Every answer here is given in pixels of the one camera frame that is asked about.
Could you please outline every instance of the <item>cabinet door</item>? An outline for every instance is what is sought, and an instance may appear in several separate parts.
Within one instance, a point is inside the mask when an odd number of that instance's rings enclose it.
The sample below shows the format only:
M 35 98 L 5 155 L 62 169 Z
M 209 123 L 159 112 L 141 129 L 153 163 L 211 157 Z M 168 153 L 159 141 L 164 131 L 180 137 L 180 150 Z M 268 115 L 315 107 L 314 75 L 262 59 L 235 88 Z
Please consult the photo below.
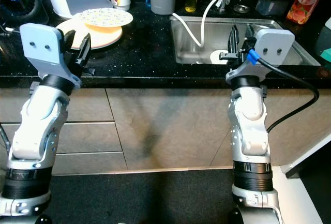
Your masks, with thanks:
M 29 89 L 0 89 L 0 122 L 20 123 L 21 110 L 29 99 Z M 68 106 L 69 122 L 113 121 L 106 92 L 103 88 L 74 91 Z
M 309 108 L 277 125 L 269 134 L 273 165 L 287 165 L 331 133 L 331 90 L 321 89 L 320 99 Z M 265 104 L 266 127 L 312 98 L 304 89 L 270 89 Z M 225 138 L 212 166 L 230 166 L 231 134 Z
M 4 124 L 3 128 L 12 142 L 19 124 Z M 1 140 L 1 168 L 6 168 L 7 154 Z M 65 123 L 61 129 L 57 153 L 121 152 L 114 123 Z
M 209 167 L 230 124 L 227 89 L 107 89 L 128 169 Z
M 109 174 L 126 170 L 123 152 L 57 154 L 52 174 Z

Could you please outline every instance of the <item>black countertop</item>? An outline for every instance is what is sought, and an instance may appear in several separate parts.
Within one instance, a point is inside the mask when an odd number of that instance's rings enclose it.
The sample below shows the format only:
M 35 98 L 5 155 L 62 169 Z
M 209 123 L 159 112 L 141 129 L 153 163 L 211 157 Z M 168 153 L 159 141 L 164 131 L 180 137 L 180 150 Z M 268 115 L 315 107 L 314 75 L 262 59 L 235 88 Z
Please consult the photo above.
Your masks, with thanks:
M 179 15 L 202 16 L 209 1 L 199 2 L 200 8 L 188 14 L 181 7 Z M 184 87 L 184 88 L 228 88 L 225 65 L 178 64 L 171 35 L 169 16 L 151 12 L 148 4 L 133 2 L 129 12 L 134 20 L 123 27 L 121 39 L 106 48 L 92 51 L 88 67 L 96 69 L 95 76 L 83 77 L 82 87 Z M 233 11 L 219 14 L 215 9 L 210 17 L 256 18 L 256 12 L 241 15 Z M 312 16 L 305 26 L 291 22 L 278 22 L 296 35 L 296 40 L 323 66 L 281 66 L 282 69 L 311 82 L 318 88 L 329 88 L 331 72 L 325 62 L 314 51 L 314 44 L 325 21 Z M 50 14 L 50 25 L 63 22 L 54 13 Z M 9 38 L 0 37 L 0 87 L 29 87 L 37 81 L 37 71 L 23 55 L 19 34 Z M 270 73 L 264 81 L 271 88 L 298 87 L 295 83 Z

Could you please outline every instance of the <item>stack of plates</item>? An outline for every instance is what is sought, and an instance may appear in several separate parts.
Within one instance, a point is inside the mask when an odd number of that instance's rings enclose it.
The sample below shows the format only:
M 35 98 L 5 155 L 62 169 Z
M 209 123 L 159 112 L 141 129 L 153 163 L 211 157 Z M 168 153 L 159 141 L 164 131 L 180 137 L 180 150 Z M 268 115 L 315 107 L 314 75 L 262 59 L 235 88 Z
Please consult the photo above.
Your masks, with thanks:
M 123 10 L 114 8 L 88 9 L 74 15 L 73 19 L 65 21 L 56 28 L 66 34 L 75 30 L 72 49 L 78 49 L 83 38 L 90 33 L 91 48 L 98 49 L 118 41 L 122 34 L 122 26 L 129 24 L 133 16 Z

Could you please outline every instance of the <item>beige cabinet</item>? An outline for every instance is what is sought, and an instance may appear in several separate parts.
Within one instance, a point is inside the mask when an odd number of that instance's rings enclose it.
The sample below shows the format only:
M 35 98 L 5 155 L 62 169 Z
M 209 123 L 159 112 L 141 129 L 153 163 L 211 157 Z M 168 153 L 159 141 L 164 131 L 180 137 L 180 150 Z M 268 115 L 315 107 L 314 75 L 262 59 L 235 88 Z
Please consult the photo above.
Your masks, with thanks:
M 0 89 L 0 120 L 11 140 L 27 93 Z M 53 173 L 230 167 L 230 94 L 229 89 L 80 89 L 71 98 Z M 272 164 L 291 163 L 331 133 L 331 90 L 320 94 L 317 103 L 271 131 Z M 269 90 L 266 126 L 311 97 L 303 89 Z M 6 166 L 3 142 L 0 163 Z
M 320 99 L 309 108 L 276 126 L 269 134 L 273 165 L 286 165 L 331 133 L 331 90 L 321 89 Z M 266 127 L 312 98 L 304 89 L 270 89 L 265 104 Z M 231 164 L 231 135 L 220 147 L 212 166 Z
M 107 89 L 128 169 L 232 165 L 227 89 Z M 331 133 L 331 90 L 269 134 L 272 164 L 291 163 Z M 271 89 L 266 126 L 312 97 Z
M 0 88 L 0 122 L 20 123 L 21 110 L 29 99 L 29 89 Z M 103 88 L 82 88 L 70 96 L 68 122 L 113 121 L 106 92 Z
M 28 89 L 0 89 L 0 120 L 12 141 Z M 53 174 L 109 173 L 126 170 L 105 89 L 80 89 L 70 96 L 68 122 L 61 129 Z M 1 140 L 0 168 L 7 153 Z
M 209 167 L 229 131 L 228 89 L 107 89 L 129 170 Z

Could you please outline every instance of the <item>sink basin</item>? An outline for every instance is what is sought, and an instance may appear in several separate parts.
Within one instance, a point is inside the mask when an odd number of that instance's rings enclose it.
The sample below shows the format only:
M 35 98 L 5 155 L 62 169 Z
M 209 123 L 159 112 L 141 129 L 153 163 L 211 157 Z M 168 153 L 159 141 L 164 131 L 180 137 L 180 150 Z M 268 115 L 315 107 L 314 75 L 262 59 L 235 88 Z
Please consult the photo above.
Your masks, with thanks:
M 182 18 L 197 39 L 200 40 L 202 18 Z M 273 20 L 206 18 L 205 45 L 200 48 L 192 40 L 184 26 L 176 18 L 170 17 L 170 20 L 175 44 L 176 62 L 180 64 L 220 64 L 218 59 L 211 59 L 210 55 L 217 50 L 228 49 L 228 38 L 234 24 L 236 24 L 239 32 L 239 49 L 244 43 L 247 23 L 251 24 L 255 32 L 258 32 L 263 28 L 282 29 L 281 26 Z M 283 65 L 319 66 L 320 64 L 295 41 Z

